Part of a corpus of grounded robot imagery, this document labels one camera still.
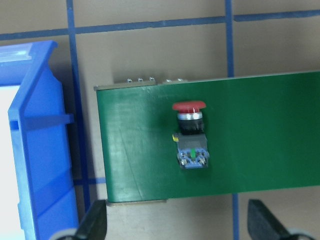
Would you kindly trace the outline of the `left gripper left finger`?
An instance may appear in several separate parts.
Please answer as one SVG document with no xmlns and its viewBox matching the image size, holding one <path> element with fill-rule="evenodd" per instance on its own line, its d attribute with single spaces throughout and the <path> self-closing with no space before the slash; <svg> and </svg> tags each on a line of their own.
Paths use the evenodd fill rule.
<svg viewBox="0 0 320 240">
<path fill-rule="evenodd" d="M 104 240 L 107 229 L 106 200 L 100 199 L 90 206 L 74 237 L 76 240 Z"/>
</svg>

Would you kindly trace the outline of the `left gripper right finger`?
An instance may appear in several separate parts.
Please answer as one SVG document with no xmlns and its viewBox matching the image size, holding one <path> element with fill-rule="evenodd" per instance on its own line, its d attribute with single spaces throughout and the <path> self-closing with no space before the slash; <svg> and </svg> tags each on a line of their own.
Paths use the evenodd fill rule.
<svg viewBox="0 0 320 240">
<path fill-rule="evenodd" d="M 258 199 L 250 199 L 247 207 L 247 230 L 252 240 L 284 240 L 288 230 Z"/>
</svg>

